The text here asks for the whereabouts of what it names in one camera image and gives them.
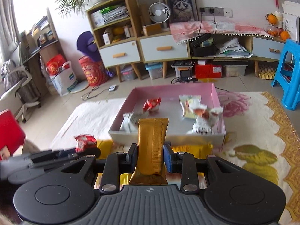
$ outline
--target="window curtain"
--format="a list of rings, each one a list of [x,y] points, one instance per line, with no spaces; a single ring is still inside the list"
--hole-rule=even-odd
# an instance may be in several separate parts
[[[20,40],[16,23],[13,0],[0,0],[0,59],[3,62],[8,60],[9,45],[17,37]]]

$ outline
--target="glass jar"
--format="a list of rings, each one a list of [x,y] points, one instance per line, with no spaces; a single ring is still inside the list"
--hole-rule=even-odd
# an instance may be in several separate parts
[[[264,30],[269,34],[269,35],[272,35],[274,37],[278,37],[279,36],[279,29],[274,26],[274,25],[271,25],[271,24],[267,24],[265,25],[264,27]]]

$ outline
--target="blue plastic stool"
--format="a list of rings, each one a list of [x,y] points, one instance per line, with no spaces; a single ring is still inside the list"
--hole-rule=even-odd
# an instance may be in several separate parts
[[[291,52],[294,56],[294,70],[292,72],[283,68],[288,52]],[[292,77],[290,82],[284,76]],[[300,46],[290,39],[286,41],[283,48],[276,75],[271,85],[275,86],[277,82],[283,88],[282,105],[288,110],[295,110],[300,102]]]

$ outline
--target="pink cardboard box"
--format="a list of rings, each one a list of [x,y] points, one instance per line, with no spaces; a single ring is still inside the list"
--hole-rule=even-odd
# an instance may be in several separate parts
[[[123,121],[123,114],[143,112],[143,106],[147,99],[161,97],[158,113],[151,114],[149,117],[169,119],[166,141],[170,141],[173,146],[211,143],[215,147],[221,147],[226,134],[223,117],[221,117],[220,121],[213,128],[215,134],[187,134],[187,131],[193,128],[195,120],[182,117],[179,95],[201,95],[202,104],[210,108],[220,107],[219,98],[213,83],[189,83],[134,88],[125,100],[109,130],[112,139],[116,143],[126,146],[131,145],[131,143],[137,143],[137,133],[119,131]]]

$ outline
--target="white drawer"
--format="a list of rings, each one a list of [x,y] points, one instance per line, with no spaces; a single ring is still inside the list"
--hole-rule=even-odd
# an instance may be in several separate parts
[[[138,62],[141,60],[136,41],[129,41],[99,50],[105,67]]]
[[[253,56],[280,60],[284,45],[285,44],[282,42],[254,37],[252,50]],[[286,61],[290,62],[291,60],[292,55],[291,53],[288,53]]]
[[[171,35],[140,40],[145,61],[162,61],[172,58],[187,58],[187,44],[176,44]]]

